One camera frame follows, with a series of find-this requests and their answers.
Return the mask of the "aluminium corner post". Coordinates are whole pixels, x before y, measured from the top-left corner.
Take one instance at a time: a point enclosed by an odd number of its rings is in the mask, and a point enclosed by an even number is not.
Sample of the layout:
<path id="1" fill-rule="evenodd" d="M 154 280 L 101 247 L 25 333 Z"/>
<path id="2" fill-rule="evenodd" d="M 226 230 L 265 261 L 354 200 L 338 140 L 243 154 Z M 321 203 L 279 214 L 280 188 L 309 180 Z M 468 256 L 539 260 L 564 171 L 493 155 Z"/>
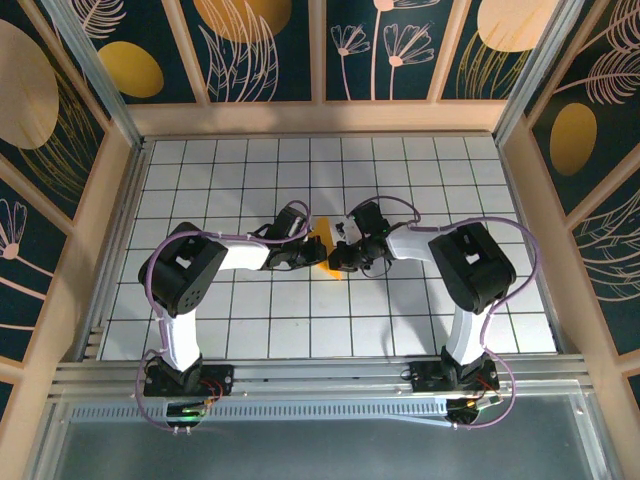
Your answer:
<path id="1" fill-rule="evenodd" d="M 576 23 L 584 0 L 559 0 L 538 44 L 529 55 L 508 98 L 505 110 L 493 132 L 495 146 L 501 150 L 524 112 L 536 88 L 558 56 L 566 37 Z"/>
<path id="2" fill-rule="evenodd" d="M 95 40 L 108 40 L 124 20 L 125 0 L 38 1 L 57 28 L 61 47 L 67 45 L 128 144 L 140 150 L 142 136 L 94 45 Z"/>

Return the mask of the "aluminium side rail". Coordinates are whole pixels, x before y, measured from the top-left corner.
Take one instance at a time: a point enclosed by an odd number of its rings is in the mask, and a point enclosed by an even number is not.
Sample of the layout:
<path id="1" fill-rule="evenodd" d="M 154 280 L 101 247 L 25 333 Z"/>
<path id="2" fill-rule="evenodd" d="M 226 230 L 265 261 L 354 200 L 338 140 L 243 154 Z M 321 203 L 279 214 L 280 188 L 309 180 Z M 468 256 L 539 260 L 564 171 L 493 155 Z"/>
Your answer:
<path id="1" fill-rule="evenodd" d="M 110 321 L 116 301 L 121 269 L 124 265 L 126 249 L 142 184 L 149 166 L 149 154 L 145 145 L 131 147 L 124 163 L 109 218 L 101 238 L 101 248 L 94 269 L 91 295 L 74 336 L 73 348 L 67 358 L 82 362 L 91 357 L 90 337 L 95 330 L 102 333 Z"/>

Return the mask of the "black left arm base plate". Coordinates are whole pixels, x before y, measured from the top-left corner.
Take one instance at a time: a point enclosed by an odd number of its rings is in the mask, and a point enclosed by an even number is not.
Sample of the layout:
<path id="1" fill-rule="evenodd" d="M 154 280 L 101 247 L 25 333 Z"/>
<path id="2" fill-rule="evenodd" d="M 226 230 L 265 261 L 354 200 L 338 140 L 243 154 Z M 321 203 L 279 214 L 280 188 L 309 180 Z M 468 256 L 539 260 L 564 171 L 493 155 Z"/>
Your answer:
<path id="1" fill-rule="evenodd" d="M 195 365 L 179 372 L 165 365 L 145 370 L 145 397 L 205 397 L 230 395 L 234 382 L 232 365 Z"/>

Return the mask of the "grey metal shelf plate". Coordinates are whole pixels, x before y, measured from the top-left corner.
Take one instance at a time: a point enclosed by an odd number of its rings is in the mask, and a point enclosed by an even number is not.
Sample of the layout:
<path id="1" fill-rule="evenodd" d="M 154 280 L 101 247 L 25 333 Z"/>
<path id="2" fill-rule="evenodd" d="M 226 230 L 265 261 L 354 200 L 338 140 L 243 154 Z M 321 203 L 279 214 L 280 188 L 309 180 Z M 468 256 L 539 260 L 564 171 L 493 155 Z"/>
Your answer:
<path id="1" fill-rule="evenodd" d="M 524 396 L 498 424 L 231 421 L 173 435 L 127 403 L 64 403 L 28 480 L 624 480 L 577 394 Z"/>

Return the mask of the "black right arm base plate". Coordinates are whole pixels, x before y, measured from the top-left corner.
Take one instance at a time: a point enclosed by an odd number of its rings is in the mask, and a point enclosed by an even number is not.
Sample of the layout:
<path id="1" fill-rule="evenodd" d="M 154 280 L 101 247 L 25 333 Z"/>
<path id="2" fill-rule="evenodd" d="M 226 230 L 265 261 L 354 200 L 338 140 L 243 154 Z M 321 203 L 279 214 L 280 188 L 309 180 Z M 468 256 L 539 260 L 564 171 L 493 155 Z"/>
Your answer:
<path id="1" fill-rule="evenodd" d="M 413 361 L 408 367 L 414 393 L 476 392 L 485 388 L 498 390 L 500 387 L 495 363 L 490 360 L 465 376 L 453 366 L 436 361 Z"/>

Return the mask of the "orange square paper sheet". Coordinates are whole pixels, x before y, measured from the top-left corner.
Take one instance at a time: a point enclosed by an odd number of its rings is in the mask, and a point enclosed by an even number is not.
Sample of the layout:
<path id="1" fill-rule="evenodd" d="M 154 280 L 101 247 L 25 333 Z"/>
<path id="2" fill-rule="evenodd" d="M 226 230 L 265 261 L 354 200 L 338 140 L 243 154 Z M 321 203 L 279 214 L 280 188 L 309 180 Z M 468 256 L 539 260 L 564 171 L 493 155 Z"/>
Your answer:
<path id="1" fill-rule="evenodd" d="M 329 218 L 326 216 L 320 216 L 314 218 L 312 238 L 318 237 L 322 245 L 326 248 L 326 254 L 330 255 L 336 248 L 333 236 L 331 233 L 331 225 Z M 328 258 L 315 265 L 314 268 L 327 274 L 329 277 L 341 280 L 343 278 L 342 273 L 338 270 L 332 270 L 329 266 Z"/>

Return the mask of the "white grid table mat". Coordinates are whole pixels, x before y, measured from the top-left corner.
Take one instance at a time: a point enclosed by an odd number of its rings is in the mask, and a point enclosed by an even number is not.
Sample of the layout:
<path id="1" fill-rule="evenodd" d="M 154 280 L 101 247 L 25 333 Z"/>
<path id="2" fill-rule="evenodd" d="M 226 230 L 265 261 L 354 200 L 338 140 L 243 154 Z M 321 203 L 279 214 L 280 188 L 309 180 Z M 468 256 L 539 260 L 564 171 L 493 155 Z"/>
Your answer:
<path id="1" fill-rule="evenodd" d="M 530 273 L 516 209 L 488 137 L 171 140 L 154 144 L 133 226 L 103 321 L 98 356 L 137 360 L 161 345 L 137 273 L 181 222 L 243 234 L 288 202 L 336 221 L 377 197 L 397 223 L 419 212 L 426 226 L 499 216 L 488 229 L 520 280 Z M 319 267 L 219 273 L 197 311 L 208 359 L 432 355 L 452 327 L 453 302 L 438 270 L 418 261 L 375 264 L 339 279 Z"/>

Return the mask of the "aluminium cross rail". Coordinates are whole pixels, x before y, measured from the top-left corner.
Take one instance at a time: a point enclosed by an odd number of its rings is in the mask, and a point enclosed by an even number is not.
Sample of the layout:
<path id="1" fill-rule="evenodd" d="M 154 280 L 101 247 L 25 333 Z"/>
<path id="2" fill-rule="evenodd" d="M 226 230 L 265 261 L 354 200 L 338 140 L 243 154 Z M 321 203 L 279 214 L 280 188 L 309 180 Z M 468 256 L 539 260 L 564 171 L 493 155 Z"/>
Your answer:
<path id="1" fill-rule="evenodd" d="M 501 394 L 563 395 L 594 391 L 580 355 L 506 355 L 514 382 L 498 368 Z M 232 360 L 230 397 L 250 400 L 395 398 L 412 394 L 405 358 Z M 126 400 L 134 394 L 138 361 L 61 363 L 49 390 L 50 401 Z"/>

